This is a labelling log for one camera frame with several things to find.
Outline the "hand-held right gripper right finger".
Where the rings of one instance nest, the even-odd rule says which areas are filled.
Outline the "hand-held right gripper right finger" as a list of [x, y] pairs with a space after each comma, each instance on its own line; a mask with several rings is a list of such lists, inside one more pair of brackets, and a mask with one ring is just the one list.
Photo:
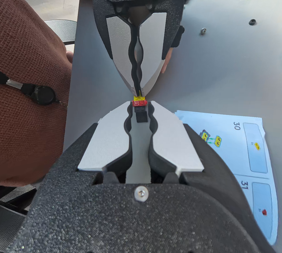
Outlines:
[[148, 104], [150, 139], [148, 160], [160, 176], [183, 172], [202, 172], [204, 166], [182, 121], [155, 101]]

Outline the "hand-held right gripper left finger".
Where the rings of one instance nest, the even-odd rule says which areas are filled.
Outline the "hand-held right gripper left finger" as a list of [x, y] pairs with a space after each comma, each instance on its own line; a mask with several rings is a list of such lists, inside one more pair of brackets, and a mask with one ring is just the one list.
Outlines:
[[78, 165], [79, 171], [114, 172], [123, 175], [132, 165], [130, 135], [132, 102], [110, 111], [98, 122]]

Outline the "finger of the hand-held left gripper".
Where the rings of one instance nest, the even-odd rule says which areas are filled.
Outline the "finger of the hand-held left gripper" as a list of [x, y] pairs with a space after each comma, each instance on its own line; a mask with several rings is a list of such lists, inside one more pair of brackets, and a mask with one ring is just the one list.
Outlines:
[[106, 22], [115, 67], [126, 86], [137, 97], [140, 90], [135, 58], [137, 28], [121, 16], [109, 17]]
[[142, 96], [146, 96], [155, 85], [165, 61], [162, 52], [166, 16], [166, 12], [153, 13], [139, 26], [139, 42], [143, 50], [143, 59], [140, 65]]

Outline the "red yellow black brick assembly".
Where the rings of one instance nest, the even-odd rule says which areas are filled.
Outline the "red yellow black brick assembly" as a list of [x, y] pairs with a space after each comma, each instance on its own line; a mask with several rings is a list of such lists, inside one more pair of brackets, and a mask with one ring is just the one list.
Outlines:
[[145, 97], [141, 95], [140, 92], [139, 92], [139, 96], [134, 96], [134, 99], [132, 101], [132, 106], [136, 114], [137, 123], [148, 122], [147, 111], [146, 111], [147, 100], [145, 99]]

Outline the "grey desk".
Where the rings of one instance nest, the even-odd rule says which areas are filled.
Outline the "grey desk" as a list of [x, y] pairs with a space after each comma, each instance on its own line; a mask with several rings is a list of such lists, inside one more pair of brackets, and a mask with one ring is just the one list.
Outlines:
[[[263, 119], [278, 200], [274, 249], [281, 252], [281, 0], [188, 0], [182, 25], [180, 45], [146, 99], [172, 112]], [[79, 0], [63, 150], [132, 99], [97, 31], [92, 0]]]

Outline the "person's left hand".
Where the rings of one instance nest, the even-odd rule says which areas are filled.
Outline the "person's left hand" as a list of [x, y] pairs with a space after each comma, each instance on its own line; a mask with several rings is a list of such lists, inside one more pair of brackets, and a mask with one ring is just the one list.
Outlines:
[[162, 66], [162, 69], [161, 69], [161, 73], [164, 73], [166, 71], [166, 68], [167, 68], [167, 65], [171, 59], [171, 55], [172, 55], [172, 51], [173, 51], [174, 48], [170, 48], [167, 55], [166, 55], [166, 58], [165, 58], [165, 61], [164, 61], [164, 64]]

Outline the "open blue instruction booklet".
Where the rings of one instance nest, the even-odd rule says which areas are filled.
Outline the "open blue instruction booklet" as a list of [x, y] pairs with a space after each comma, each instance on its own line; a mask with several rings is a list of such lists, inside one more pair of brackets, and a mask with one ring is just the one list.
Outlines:
[[262, 118], [183, 110], [177, 110], [175, 115], [224, 160], [242, 188], [263, 235], [274, 245], [278, 203]]

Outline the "grey mesh office chair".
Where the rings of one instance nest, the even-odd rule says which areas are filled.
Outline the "grey mesh office chair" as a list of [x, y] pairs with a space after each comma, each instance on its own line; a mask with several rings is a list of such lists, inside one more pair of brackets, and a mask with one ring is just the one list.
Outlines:
[[56, 33], [64, 45], [75, 44], [77, 22], [66, 19], [48, 20], [45, 23]]

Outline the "person in brown sweater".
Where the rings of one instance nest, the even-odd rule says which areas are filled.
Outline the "person in brown sweater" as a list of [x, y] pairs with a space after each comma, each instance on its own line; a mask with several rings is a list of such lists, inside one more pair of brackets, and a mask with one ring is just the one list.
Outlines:
[[[72, 64], [60, 38], [25, 0], [1, 2], [1, 72], [20, 83], [51, 87], [68, 102]], [[0, 184], [19, 187], [44, 177], [63, 150], [67, 110], [38, 105], [1, 85]]]

